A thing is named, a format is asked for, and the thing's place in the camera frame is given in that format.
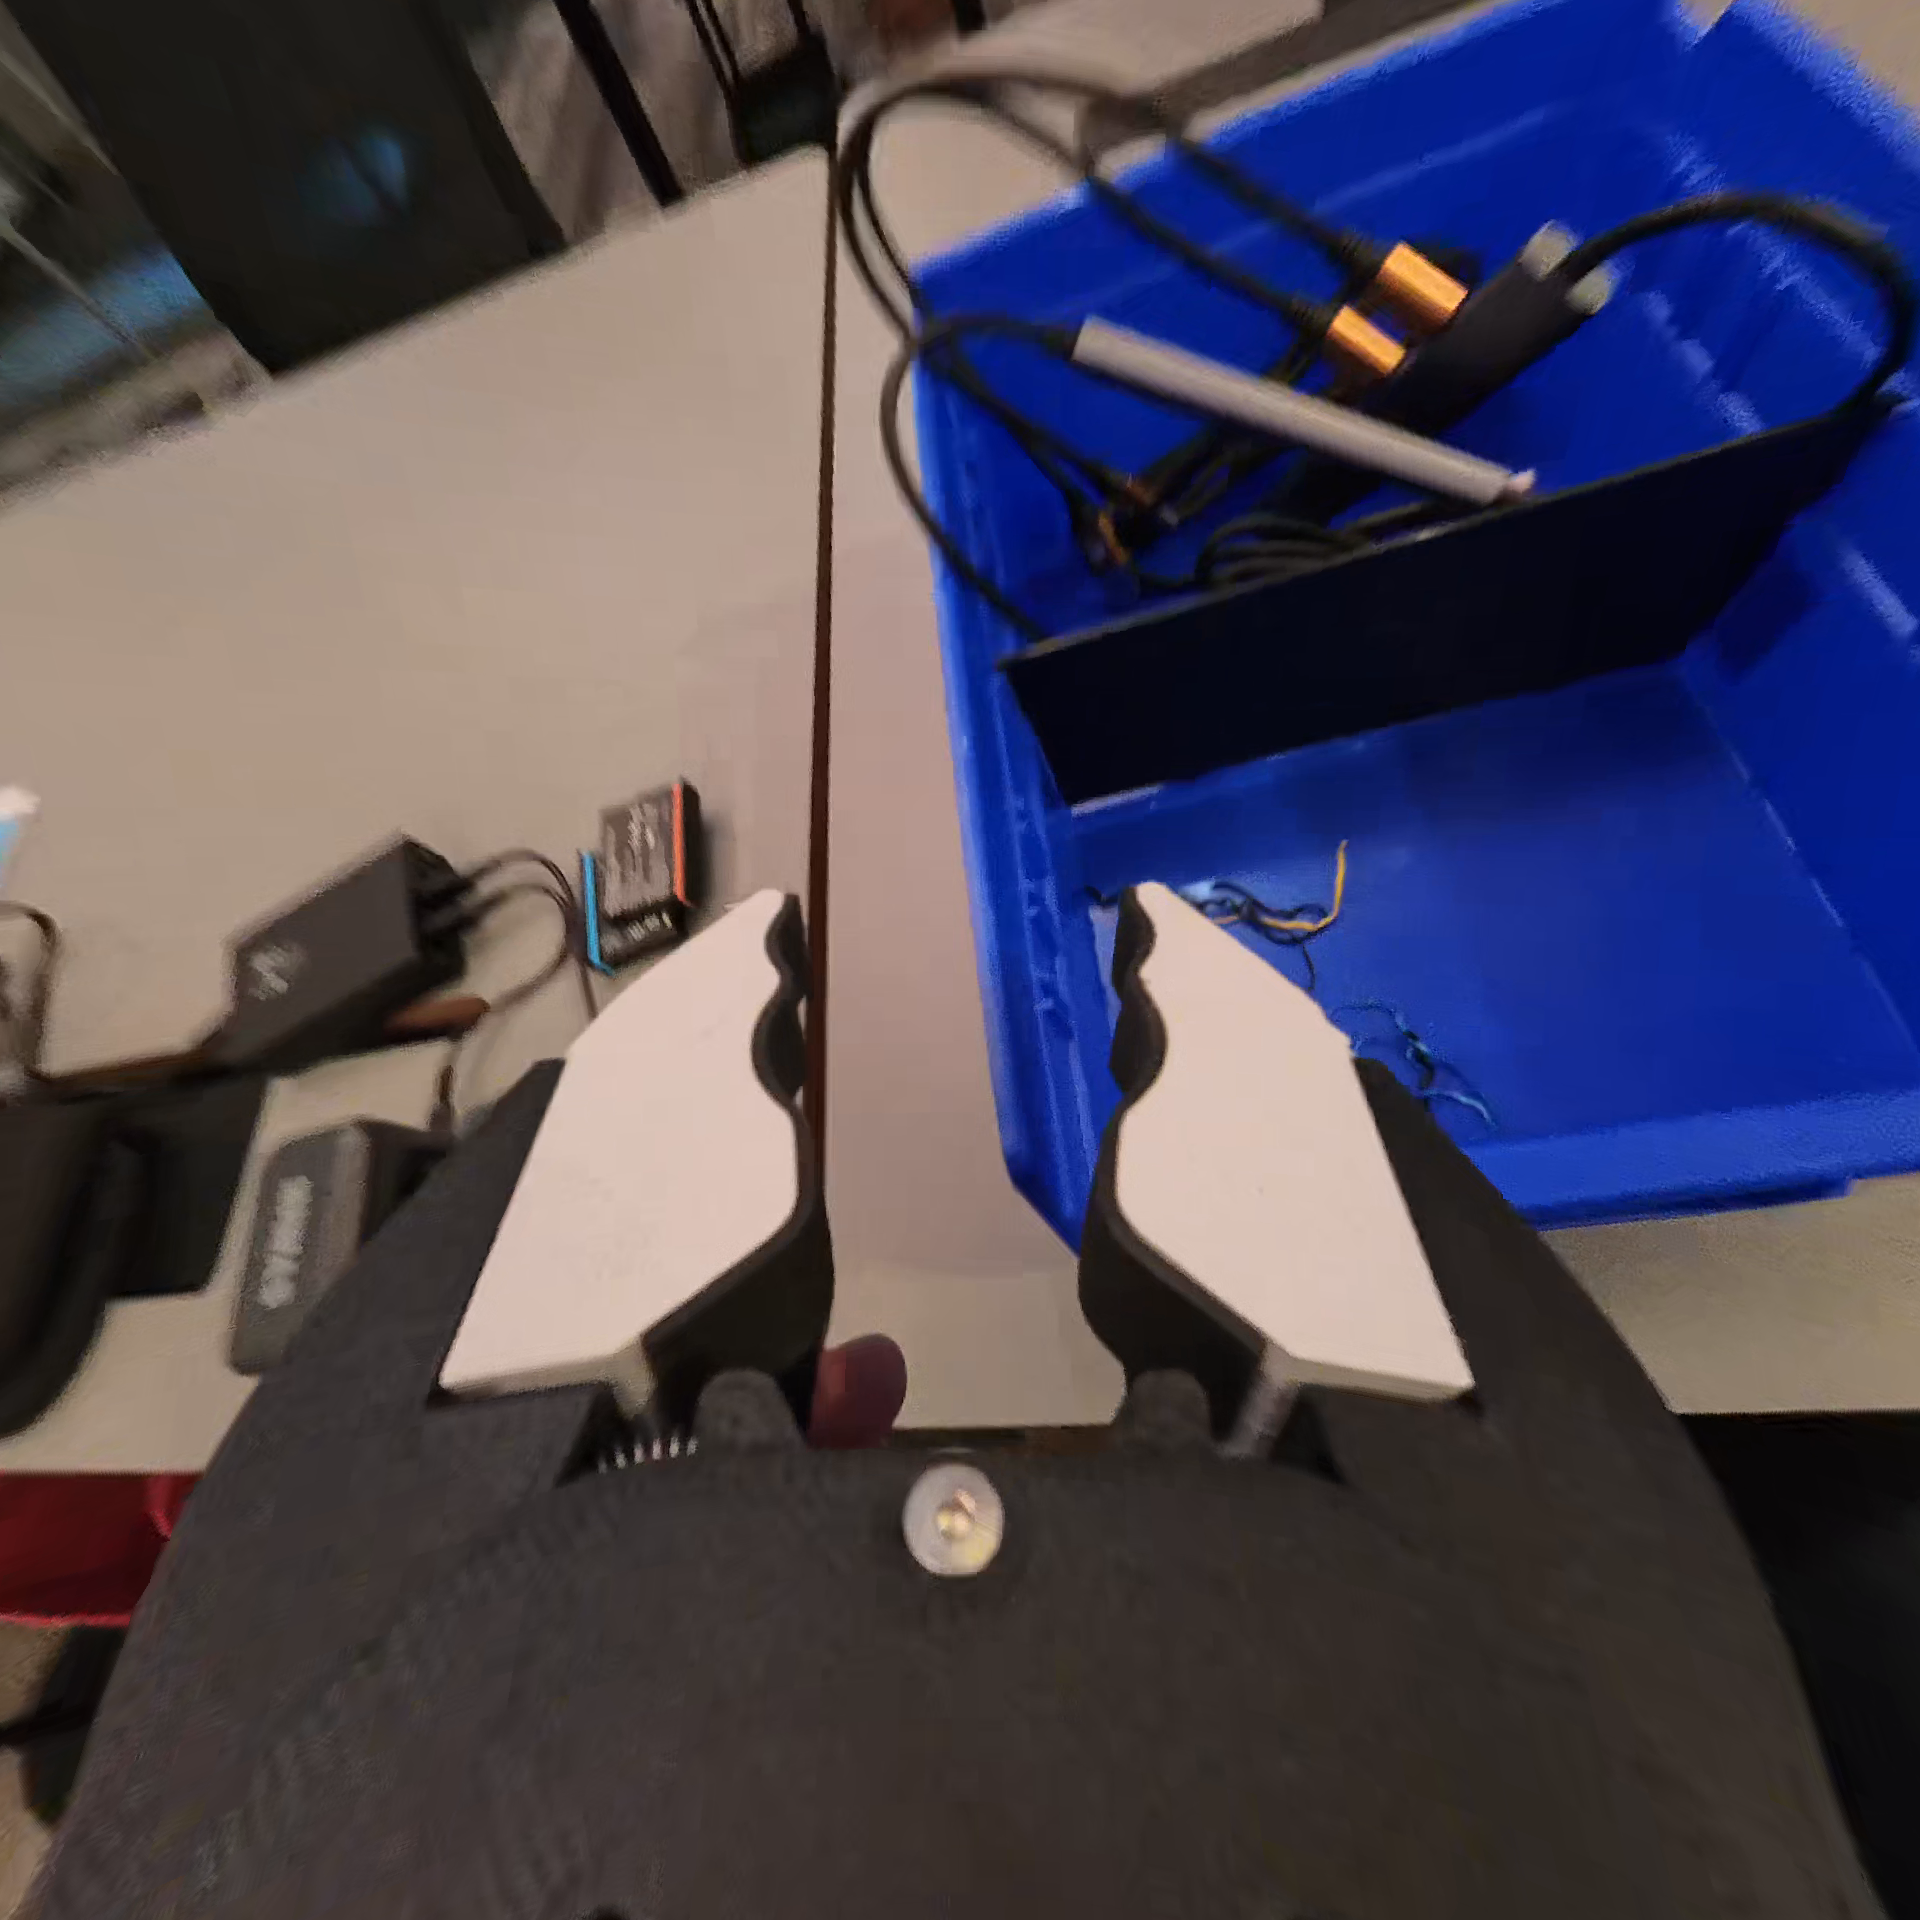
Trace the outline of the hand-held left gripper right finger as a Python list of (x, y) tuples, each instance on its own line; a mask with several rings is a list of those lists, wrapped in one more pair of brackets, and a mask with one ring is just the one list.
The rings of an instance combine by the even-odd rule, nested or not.
[(1358, 1058), (1303, 986), (1166, 883), (1112, 938), (1116, 1110), (1078, 1298), (1124, 1392), (1185, 1378), (1226, 1454), (1303, 1388), (1454, 1404), (1476, 1386)]

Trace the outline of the black charger block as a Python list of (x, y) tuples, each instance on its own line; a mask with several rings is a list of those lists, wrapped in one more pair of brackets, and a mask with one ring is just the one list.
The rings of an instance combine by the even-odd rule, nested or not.
[(383, 1043), (466, 966), (468, 880), (393, 840), (229, 944), (229, 1013), (205, 1040), (224, 1070), (295, 1070)]

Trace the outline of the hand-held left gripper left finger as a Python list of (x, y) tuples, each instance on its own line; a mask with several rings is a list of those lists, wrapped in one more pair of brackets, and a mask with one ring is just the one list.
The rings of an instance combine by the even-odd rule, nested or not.
[(436, 1196), (489, 1237), (443, 1399), (596, 1388), (665, 1437), (714, 1378), (755, 1373), (807, 1427), (833, 1304), (807, 985), (804, 904), (762, 888), (577, 1031), (523, 1144), (497, 1105), (456, 1147)]

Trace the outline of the tall black mesh chair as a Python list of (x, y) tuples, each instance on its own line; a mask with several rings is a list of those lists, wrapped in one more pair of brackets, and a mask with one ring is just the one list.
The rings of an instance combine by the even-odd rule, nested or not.
[(565, 247), (481, 2), (10, 2), (211, 318), (290, 372)]

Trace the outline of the silver usb hub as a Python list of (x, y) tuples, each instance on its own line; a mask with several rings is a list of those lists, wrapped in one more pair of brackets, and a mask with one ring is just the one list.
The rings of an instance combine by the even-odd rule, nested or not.
[(1199, 418), (1238, 423), (1381, 478), (1491, 509), (1538, 490), (1534, 470), (1506, 470), (1491, 459), (1405, 430), (1358, 407), (1303, 394), (1282, 381), (1231, 370), (1202, 353), (1170, 346), (1147, 333), (1086, 318), (1067, 357), (1097, 378), (1151, 394)]

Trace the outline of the blue plastic bin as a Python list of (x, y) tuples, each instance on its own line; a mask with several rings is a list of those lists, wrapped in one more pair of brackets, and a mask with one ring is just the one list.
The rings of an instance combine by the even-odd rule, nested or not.
[[(1513, 2), (1228, 126), (1337, 213), (1510, 249), (1691, 187), (1803, 191), (1916, 266), (1916, 119), (1771, 2)], [(1465, 441), (1596, 492), (1789, 427), (1875, 357), (1875, 296), (1750, 229), (1653, 244)], [(1078, 196), (933, 256), (960, 311), (1084, 308), (1251, 363), (1231, 315)], [(1049, 639), (1144, 644), (1007, 434), (917, 377), (933, 513)], [(1326, 901), (1314, 996), (1363, 1058), (1419, 1040), (1443, 1130), (1541, 1228), (1750, 1209), (1916, 1175), (1916, 397), (1661, 658), (1067, 805), (1020, 634), (937, 564), (948, 746), (998, 1131), (1078, 1240), (1116, 1110), (1116, 894)]]

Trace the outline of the grey zip case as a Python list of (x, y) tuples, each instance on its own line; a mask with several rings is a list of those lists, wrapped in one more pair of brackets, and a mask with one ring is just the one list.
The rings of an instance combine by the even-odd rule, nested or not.
[(359, 1248), (443, 1161), (451, 1139), (350, 1118), (285, 1139), (262, 1163), (236, 1274), (229, 1363), (273, 1370)]

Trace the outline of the black plastic bin divider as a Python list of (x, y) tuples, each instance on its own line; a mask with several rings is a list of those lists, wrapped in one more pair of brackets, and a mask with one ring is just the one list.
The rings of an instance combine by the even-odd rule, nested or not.
[(1872, 397), (998, 661), (1055, 792), (1165, 782), (1679, 658), (1893, 415)]

